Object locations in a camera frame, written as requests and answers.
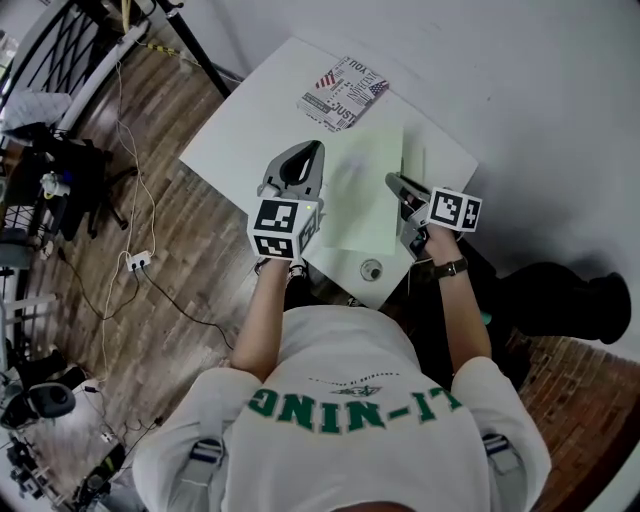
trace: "paper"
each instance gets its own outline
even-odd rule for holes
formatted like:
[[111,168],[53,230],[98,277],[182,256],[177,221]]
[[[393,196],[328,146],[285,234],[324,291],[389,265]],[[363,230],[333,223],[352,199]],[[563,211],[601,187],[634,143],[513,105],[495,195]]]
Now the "paper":
[[351,57],[343,57],[296,103],[332,132],[349,128],[389,88],[389,82]]
[[396,248],[398,200],[384,178],[400,172],[402,128],[350,128],[323,139],[322,245],[392,255]]

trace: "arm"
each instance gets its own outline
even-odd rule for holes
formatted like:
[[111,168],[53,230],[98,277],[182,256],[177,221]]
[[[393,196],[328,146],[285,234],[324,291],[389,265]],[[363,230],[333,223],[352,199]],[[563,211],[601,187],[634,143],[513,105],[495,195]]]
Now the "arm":
[[288,271],[289,262],[284,260],[271,260],[263,265],[249,313],[231,354],[231,368],[251,373],[262,382],[278,361]]
[[[427,229],[426,250],[434,264],[462,258],[451,231],[434,225]],[[529,510],[551,470],[549,452],[511,382],[489,360],[489,335],[467,272],[441,279],[440,294],[455,372],[451,391],[471,411],[481,436],[501,434],[516,450],[525,471],[525,485],[505,494],[518,497],[518,510]]]
[[[450,230],[434,224],[429,224],[427,229],[426,251],[435,265],[445,265],[462,258]],[[489,335],[467,272],[440,279],[440,295],[454,373],[474,357],[491,358]]]
[[[192,496],[185,498],[181,485],[181,473],[191,450],[201,439],[223,439],[227,426],[236,420],[260,385],[253,375],[231,368],[206,370],[167,421],[140,441],[132,465],[133,479],[149,510],[195,510],[188,504],[197,498],[196,493],[187,487]],[[210,485],[221,479],[226,479],[224,461]]]

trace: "cable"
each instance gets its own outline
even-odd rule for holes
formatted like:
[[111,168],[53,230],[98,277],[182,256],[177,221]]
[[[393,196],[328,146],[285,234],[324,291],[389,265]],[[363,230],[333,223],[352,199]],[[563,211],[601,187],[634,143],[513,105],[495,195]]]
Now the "cable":
[[127,445],[127,434],[129,433],[129,431],[131,431],[131,432],[140,432],[142,429],[145,429],[146,432],[144,434],[142,434],[142,436],[140,437],[140,439],[142,439],[145,435],[147,435],[149,433],[149,431],[153,430],[154,428],[156,428],[158,426],[158,424],[154,421],[151,425],[149,425],[147,427],[144,423],[142,423],[142,421],[140,421],[139,418],[138,418],[138,423],[140,423],[140,426],[138,428],[133,428],[133,427],[130,427],[127,424],[127,420],[125,420],[125,422],[124,422],[124,434],[122,434],[122,444],[124,446]]
[[[106,427],[111,431],[111,434],[112,434],[114,437],[116,437],[116,438],[117,438],[118,436],[117,436],[117,434],[116,434],[116,431],[113,429],[113,427],[112,427],[111,425],[109,425],[109,423],[107,423],[107,420],[106,420],[106,418],[105,418],[105,416],[106,416],[106,411],[105,411],[105,412],[100,412],[98,409],[96,409],[96,408],[95,408],[95,406],[91,403],[91,400],[89,400],[89,395],[87,395],[87,392],[85,391],[84,386],[82,386],[82,388],[81,388],[81,389],[82,389],[82,392],[84,393],[84,396],[87,398],[87,402],[89,403],[89,405],[91,406],[91,408],[92,408],[94,411],[96,411],[96,414],[97,414],[98,416],[100,416],[100,420],[102,421],[102,423],[103,423],[103,424],[104,424],[104,425],[105,425],[105,426],[106,426]],[[100,390],[96,389],[96,392],[97,392],[97,393],[100,393],[100,398],[102,399],[102,408],[103,408],[103,411],[104,411],[104,406],[105,406],[105,405],[104,405],[104,396],[102,395],[102,392],[101,392]]]
[[[136,211],[136,200],[138,198],[138,185],[142,185],[142,188],[144,188],[145,192],[149,196],[149,200],[151,201],[151,205],[152,205],[151,237],[153,240],[153,249],[151,250],[151,256],[153,256],[156,253],[156,233],[155,233],[156,203],[153,200],[153,196],[151,195],[151,192],[149,192],[149,189],[147,188],[144,181],[142,180],[142,169],[140,168],[140,161],[138,160],[138,149],[136,147],[136,140],[134,139],[133,134],[131,133],[131,129],[122,121],[120,121],[120,118],[122,117],[122,74],[120,73],[121,68],[122,68],[122,62],[120,61],[120,56],[118,55],[118,61],[116,62],[116,71],[118,73],[118,87],[119,87],[118,91],[119,92],[118,92],[118,117],[116,119],[116,134],[118,135],[118,140],[120,141],[120,144],[122,145],[122,147],[125,149],[127,153],[129,153],[134,158],[136,163],[136,168],[138,169],[138,179],[136,180],[136,187],[133,192],[131,220],[129,221],[129,237],[127,239],[127,248],[125,250],[126,252],[129,252],[129,249],[131,247],[131,235],[133,234],[133,220],[134,220],[134,215]],[[127,146],[122,140],[122,134],[120,132],[121,127],[127,130],[127,133],[129,134],[129,138],[131,139],[133,150],[131,150],[129,146]]]
[[[127,0],[122,0],[123,2],[123,7],[125,7],[125,2]],[[128,25],[128,12],[127,12],[127,20],[125,22],[125,20],[123,19],[123,25],[125,25],[125,32],[127,32],[127,26]],[[122,74],[120,72],[120,69],[122,68],[122,61],[120,60],[120,54],[117,54],[117,61],[116,61],[116,71],[118,73],[118,115],[116,117],[116,134],[118,135],[118,140],[120,141],[120,144],[122,145],[122,147],[125,149],[125,151],[127,151],[127,153],[129,153],[131,156],[133,156],[135,163],[136,163],[136,169],[138,169],[138,179],[136,180],[136,186],[133,192],[133,204],[131,205],[131,219],[129,221],[129,236],[127,237],[127,247],[124,251],[121,251],[120,254],[118,254],[118,259],[116,261],[116,269],[115,272],[113,274],[113,277],[111,278],[111,283],[109,284],[109,292],[107,294],[107,300],[105,301],[105,305],[104,305],[104,313],[105,313],[105,318],[108,317],[109,314],[109,301],[111,300],[111,292],[113,290],[113,282],[115,281],[116,276],[118,275],[118,272],[120,271],[120,258],[122,257],[123,254],[127,255],[128,257],[131,257],[131,253],[129,252],[129,250],[131,249],[131,236],[133,235],[133,224],[134,224],[134,218],[135,218],[135,213],[136,213],[136,201],[138,199],[138,187],[139,185],[142,185],[142,188],[144,188],[145,192],[147,193],[147,195],[149,196],[149,200],[151,201],[151,205],[152,205],[152,211],[151,211],[151,237],[153,240],[153,249],[151,250],[151,254],[150,256],[153,256],[156,253],[156,233],[155,233],[155,219],[156,219],[156,203],[153,200],[153,196],[151,195],[151,192],[149,192],[149,189],[147,188],[147,186],[145,185],[144,181],[142,180],[142,169],[140,167],[140,161],[138,159],[138,148],[136,147],[136,140],[133,137],[133,133],[131,133],[131,130],[129,129],[129,127],[124,124],[120,119],[122,117]],[[122,140],[122,134],[120,132],[120,128],[124,128],[125,130],[127,130],[127,133],[129,134],[129,138],[131,139],[131,144],[133,146],[133,150],[131,150]],[[107,377],[109,376],[109,368],[107,365],[107,351],[105,348],[105,338],[106,338],[106,334],[105,334],[105,326],[104,326],[105,322],[102,322],[102,357],[104,360],[104,377],[102,379],[99,379],[98,382],[104,382],[107,380]]]
[[127,457],[129,456],[129,454],[131,454],[131,452],[133,451],[133,449],[138,445],[138,443],[139,443],[140,441],[142,441],[142,438],[143,438],[144,436],[146,436],[149,432],[151,432],[151,431],[152,431],[154,428],[156,428],[156,427],[157,427],[157,425],[156,425],[155,423],[153,423],[150,427],[147,427],[147,429],[144,431],[144,434],[142,434],[142,435],[141,435],[141,436],[136,440],[136,442],[135,442],[135,443],[133,443],[133,446],[132,446],[131,448],[129,448],[129,451],[128,451],[128,452],[125,454],[125,456],[124,456],[125,460],[126,460],[126,459],[127,459]]
[[191,320],[191,321],[193,321],[193,322],[195,322],[197,324],[207,325],[209,327],[215,327],[216,329],[218,329],[220,331],[220,334],[222,334],[222,339],[224,340],[225,345],[227,347],[229,347],[229,350],[233,350],[233,347],[231,345],[229,345],[229,342],[227,341],[227,337],[225,336],[224,331],[222,330],[222,328],[218,324],[209,323],[209,322],[203,322],[202,320],[196,320],[190,314],[185,313],[185,311],[180,306],[178,306],[171,297],[169,297],[167,292],[165,292],[162,288],[160,288],[160,286],[158,286],[156,284],[156,282],[153,279],[151,279],[151,277],[149,277],[149,274],[147,274],[147,271],[144,269],[144,266],[140,267],[140,270],[142,270],[142,273],[146,276],[146,278],[149,280],[149,282],[153,286],[155,286],[162,295],[164,295],[167,299],[169,299],[169,302],[171,302],[171,304],[173,304],[175,306],[175,308],[178,311],[180,311],[180,313],[182,313],[189,320]]
[[93,304],[91,304],[91,301],[89,300],[89,297],[87,297],[87,293],[84,289],[84,285],[82,284],[82,278],[80,277],[80,274],[78,274],[78,271],[76,270],[76,268],[73,266],[73,264],[67,260],[66,255],[64,254],[64,251],[62,250],[62,247],[58,248],[58,257],[64,261],[67,265],[69,265],[69,267],[71,268],[71,270],[73,271],[73,274],[75,275],[75,277],[78,279],[78,283],[80,283],[80,290],[82,291],[82,296],[84,297],[84,300],[87,301],[87,304],[89,305],[89,308],[91,309],[91,311],[93,311],[95,313],[95,315],[101,320],[101,321],[106,321],[109,320],[111,318],[113,318],[114,316],[116,316],[118,313],[120,313],[120,311],[122,311],[122,308],[124,308],[127,304],[131,304],[133,302],[133,300],[136,298],[136,296],[138,295],[138,291],[140,290],[140,280],[138,279],[138,276],[136,275],[136,273],[133,273],[133,276],[136,278],[136,289],[133,292],[133,296],[127,300],[126,302],[123,302],[122,304],[120,304],[120,306],[118,306],[118,308],[109,316],[103,316],[100,314],[100,312],[93,306]]
[[[106,316],[109,315],[109,301],[111,300],[111,292],[113,291],[113,282],[116,280],[116,277],[118,276],[118,273],[120,272],[120,258],[122,257],[123,254],[127,254],[129,255],[129,257],[131,257],[131,254],[129,254],[127,251],[122,251],[120,252],[120,254],[118,254],[118,261],[116,261],[116,271],[113,273],[113,277],[111,278],[111,283],[109,283],[109,293],[107,294],[107,300],[104,303],[104,314]],[[101,326],[102,326],[102,357],[104,360],[104,377],[102,379],[98,379],[98,382],[104,382],[107,380],[107,377],[109,376],[109,368],[107,365],[107,350],[105,348],[105,331],[104,331],[104,324],[106,322],[101,322]]]
[[124,33],[129,32],[129,14],[131,11],[131,0],[122,0],[121,2],[121,10],[122,10],[122,27],[124,29]]
[[[154,45],[152,43],[141,43],[138,40],[135,40],[135,42],[137,44],[139,44],[140,46],[147,48],[149,50],[156,50],[159,51],[160,53],[163,53],[165,55],[168,55],[169,57],[178,57],[180,59],[184,59],[187,62],[198,66],[199,68],[202,68],[202,65],[195,59],[191,58],[189,56],[189,54],[187,54],[186,52],[181,52],[178,50],[175,50],[173,48],[167,48],[165,46],[158,46],[158,45]],[[227,80],[229,80],[230,82],[233,82],[235,84],[240,85],[242,83],[242,78],[238,75],[236,75],[233,71],[227,71],[224,68],[221,68],[220,66],[214,64],[213,62],[211,63],[212,66],[215,68],[215,70],[218,72],[218,74],[220,76],[222,76],[223,78],[226,78]]]

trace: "white cable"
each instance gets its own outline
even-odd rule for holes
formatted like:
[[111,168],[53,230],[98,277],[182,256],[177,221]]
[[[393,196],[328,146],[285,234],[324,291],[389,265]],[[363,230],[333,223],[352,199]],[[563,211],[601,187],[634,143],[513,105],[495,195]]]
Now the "white cable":
[[[149,192],[149,189],[147,188],[147,186],[145,185],[144,181],[142,180],[142,169],[140,168],[140,161],[138,160],[138,148],[136,147],[136,140],[133,137],[133,134],[131,133],[131,130],[129,129],[129,127],[124,124],[122,121],[120,121],[120,117],[122,114],[122,75],[120,73],[120,68],[122,67],[122,62],[120,61],[120,55],[118,55],[118,60],[116,61],[116,71],[118,73],[118,115],[116,118],[116,134],[118,135],[118,140],[120,141],[120,144],[122,145],[122,147],[127,151],[127,153],[129,153],[133,159],[135,160],[136,163],[136,169],[138,170],[138,179],[136,180],[136,186],[134,188],[134,192],[133,192],[133,204],[131,205],[131,218],[129,220],[129,236],[127,237],[127,248],[120,252],[120,254],[118,254],[118,259],[116,261],[116,269],[115,272],[113,273],[113,277],[111,278],[111,282],[109,283],[109,292],[107,293],[107,300],[105,301],[104,304],[104,318],[107,318],[109,316],[109,301],[111,300],[111,293],[113,291],[113,283],[116,280],[116,277],[118,276],[118,273],[120,272],[120,258],[122,257],[123,254],[125,254],[126,256],[128,256],[129,258],[131,258],[131,253],[129,252],[129,250],[131,249],[131,236],[133,235],[133,221],[135,219],[135,213],[136,213],[136,201],[138,199],[138,186],[142,185],[142,188],[144,188],[145,192],[147,193],[147,195],[149,196],[149,200],[151,201],[151,205],[152,205],[152,210],[151,210],[151,237],[153,240],[153,249],[151,250],[151,256],[153,256],[156,253],[156,233],[155,233],[155,219],[156,219],[156,203],[153,200],[153,196],[151,195],[151,192]],[[124,143],[124,141],[122,140],[122,134],[120,133],[120,127],[124,128],[125,130],[127,130],[127,133],[129,134],[129,138],[131,139],[131,144],[133,146],[133,151]],[[107,377],[109,376],[109,368],[107,365],[107,351],[105,348],[105,340],[106,340],[106,333],[105,333],[105,324],[106,320],[103,320],[102,323],[102,357],[104,360],[104,377],[100,380],[98,380],[98,382],[104,382],[107,380]]]
[[[127,251],[122,251],[120,254],[118,254],[118,261],[116,262],[116,271],[113,273],[113,277],[111,278],[111,282],[109,283],[109,293],[107,294],[107,300],[104,303],[104,318],[107,318],[109,316],[109,301],[111,300],[111,292],[113,291],[113,283],[116,280],[116,277],[118,276],[118,273],[120,272],[120,258],[122,257],[123,254],[126,254],[127,256],[131,257],[131,254],[129,254]],[[102,357],[104,359],[104,377],[102,377],[102,379],[99,379],[98,382],[104,382],[107,380],[107,377],[109,376],[109,368],[107,366],[107,350],[105,349],[105,332],[104,332],[104,324],[106,323],[106,320],[103,320],[102,322]]]
[[[140,185],[142,185],[142,188],[144,188],[145,192],[149,196],[149,200],[151,201],[151,205],[152,205],[152,211],[151,211],[151,238],[153,240],[153,249],[151,250],[151,256],[153,256],[156,253],[156,233],[155,233],[155,229],[154,229],[155,228],[155,219],[156,219],[156,203],[153,200],[153,196],[151,195],[151,192],[149,192],[149,189],[147,188],[147,186],[145,185],[144,181],[142,180],[142,169],[140,168],[140,162],[138,160],[138,149],[136,147],[136,140],[133,138],[133,134],[131,133],[131,130],[129,129],[129,127],[126,124],[124,124],[122,121],[120,121],[121,110],[122,110],[122,75],[120,74],[120,68],[121,67],[122,67],[122,62],[120,62],[120,57],[118,56],[118,61],[116,62],[116,71],[118,73],[119,94],[118,94],[118,117],[116,119],[116,133],[118,135],[118,140],[120,141],[120,144],[127,151],[127,153],[129,153],[134,158],[135,163],[136,163],[136,168],[138,169],[138,180],[136,181],[136,187],[135,187],[134,193],[133,193],[133,205],[131,207],[131,219],[129,221],[129,238],[127,240],[127,248],[126,248],[126,250],[129,251],[130,245],[131,245],[131,235],[133,233],[133,220],[134,220],[134,214],[135,214],[135,210],[136,210],[136,200],[137,200],[137,197],[138,197],[138,184],[140,184]],[[120,133],[120,127],[122,127],[125,130],[127,130],[127,133],[129,134],[129,138],[131,139],[131,144],[133,146],[133,151],[122,140],[122,134]]]

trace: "black cable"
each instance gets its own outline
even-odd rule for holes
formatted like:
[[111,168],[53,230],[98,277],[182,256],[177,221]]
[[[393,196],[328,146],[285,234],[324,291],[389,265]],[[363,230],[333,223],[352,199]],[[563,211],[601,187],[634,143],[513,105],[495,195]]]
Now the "black cable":
[[156,11],[156,7],[158,7],[158,2],[156,2],[156,0],[151,0],[151,2],[153,3],[153,9],[151,9],[151,11],[144,12],[142,11],[142,9],[140,9],[145,19],[151,16]]
[[94,312],[94,314],[103,322],[110,320],[111,318],[113,318],[114,316],[116,316],[118,313],[120,313],[120,311],[122,311],[122,308],[124,308],[127,304],[131,304],[133,302],[133,300],[136,298],[136,296],[138,295],[138,290],[140,290],[140,280],[138,279],[138,276],[135,272],[133,272],[133,277],[136,278],[136,290],[133,292],[133,296],[126,302],[120,304],[120,306],[118,306],[116,308],[116,310],[110,314],[108,317],[104,317],[103,315],[101,315],[98,310],[93,307],[93,304],[91,304],[91,301],[89,300],[89,297],[87,297],[87,292],[84,289],[84,285],[82,284],[82,278],[80,277],[80,274],[78,274],[78,271],[76,270],[76,268],[73,266],[73,264],[67,260],[66,255],[64,254],[64,251],[62,250],[62,247],[58,247],[58,257],[64,261],[67,265],[69,265],[69,267],[71,268],[71,270],[73,271],[73,274],[76,276],[76,278],[78,279],[78,282],[80,283],[80,290],[82,291],[82,296],[84,297],[84,300],[87,301],[87,304],[89,305],[89,307],[91,308],[91,311]]
[[[87,402],[89,402],[89,405],[91,406],[91,408],[96,411],[96,414],[98,416],[100,416],[100,420],[102,421],[102,423],[104,423],[104,425],[106,425],[106,427],[111,431],[111,435],[113,435],[116,439],[118,438],[118,435],[116,434],[116,431],[113,429],[113,427],[111,425],[109,425],[107,423],[107,420],[105,418],[106,416],[106,411],[105,412],[100,412],[98,409],[95,408],[95,406],[91,403],[91,400],[89,400],[89,395],[87,395],[87,392],[84,390],[84,386],[82,387],[82,392],[84,393],[84,396],[87,398]],[[104,411],[104,395],[102,394],[102,392],[98,389],[96,389],[95,391],[96,393],[100,393],[100,398],[102,399],[102,408]]]
[[229,347],[229,350],[233,350],[233,347],[231,345],[229,345],[229,342],[227,341],[227,337],[224,334],[224,331],[222,330],[222,328],[215,323],[209,323],[209,322],[203,322],[202,320],[196,320],[195,318],[193,318],[190,314],[185,313],[184,310],[178,306],[171,297],[169,297],[169,295],[167,295],[167,292],[165,292],[162,288],[160,288],[156,282],[151,279],[151,277],[149,277],[149,274],[147,274],[147,271],[144,269],[144,266],[140,267],[140,270],[142,270],[142,273],[147,277],[147,279],[149,280],[149,282],[155,286],[158,291],[164,295],[167,299],[169,299],[169,302],[171,302],[171,304],[173,304],[175,306],[175,308],[180,311],[180,313],[182,313],[184,316],[186,316],[189,320],[197,323],[197,324],[202,324],[202,325],[207,325],[209,327],[215,327],[216,329],[218,329],[220,331],[220,334],[222,334],[222,339],[224,340],[224,344]]
[[130,427],[127,424],[127,421],[125,420],[125,422],[124,422],[124,434],[122,434],[122,444],[124,446],[127,446],[127,434],[129,433],[129,431],[131,431],[131,432],[140,432],[142,429],[145,429],[145,433],[142,434],[142,436],[140,437],[140,439],[142,439],[142,437],[147,435],[151,430],[155,429],[158,426],[158,424],[156,422],[153,422],[151,425],[149,425],[147,427],[144,423],[142,423],[142,421],[140,421],[139,418],[138,418],[138,423],[140,423],[140,426],[138,428],[133,428],[133,427]]
[[[157,425],[157,423],[155,423],[155,422],[154,422],[154,423],[152,423],[152,424],[151,424],[151,426],[150,426],[150,427],[147,427],[147,429],[144,431],[144,434],[142,434],[142,435],[137,439],[137,441],[136,441],[135,443],[133,443],[133,446],[132,446],[131,448],[129,448],[129,451],[128,451],[128,452],[125,454],[125,456],[124,456],[124,460],[127,460],[127,457],[131,454],[131,452],[132,452],[132,451],[133,451],[133,449],[138,445],[138,443],[139,443],[140,441],[142,441],[142,438],[143,438],[144,436],[146,436],[149,432],[151,432],[151,431],[152,431],[154,428],[156,428],[157,426],[158,426],[158,425]],[[130,468],[131,468],[131,466],[128,466],[128,467],[126,467],[126,468],[122,468],[122,471],[124,471],[124,470],[126,470],[126,469],[130,469]]]

